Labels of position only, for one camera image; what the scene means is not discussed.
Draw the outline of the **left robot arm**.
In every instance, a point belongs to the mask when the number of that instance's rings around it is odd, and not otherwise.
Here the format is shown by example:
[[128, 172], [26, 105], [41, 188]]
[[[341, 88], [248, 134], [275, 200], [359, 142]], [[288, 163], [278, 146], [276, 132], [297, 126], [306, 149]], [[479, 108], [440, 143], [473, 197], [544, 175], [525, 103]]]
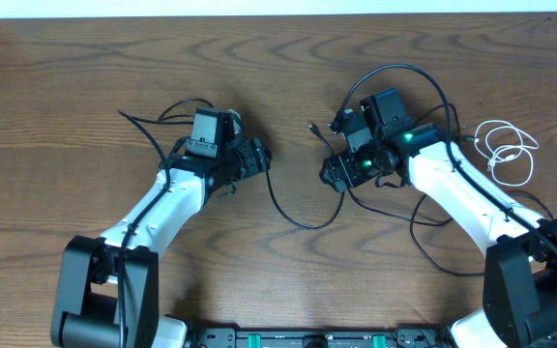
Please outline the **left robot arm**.
[[271, 154], [233, 109], [199, 107], [191, 135], [161, 154], [155, 183], [97, 238], [63, 252], [50, 327], [56, 347], [187, 347], [186, 323], [159, 310], [159, 262], [214, 193], [266, 172]]

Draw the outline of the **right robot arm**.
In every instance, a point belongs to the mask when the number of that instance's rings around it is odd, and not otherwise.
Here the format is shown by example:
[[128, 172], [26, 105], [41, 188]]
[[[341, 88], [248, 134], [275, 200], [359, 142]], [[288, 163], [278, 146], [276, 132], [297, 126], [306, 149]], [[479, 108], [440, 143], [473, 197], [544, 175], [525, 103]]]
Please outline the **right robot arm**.
[[343, 193], [397, 174], [438, 203], [484, 255], [483, 306], [450, 326], [454, 346], [529, 347], [557, 334], [557, 218], [491, 183], [439, 127], [416, 125], [395, 89], [342, 109], [330, 128], [348, 147], [324, 160], [324, 184]]

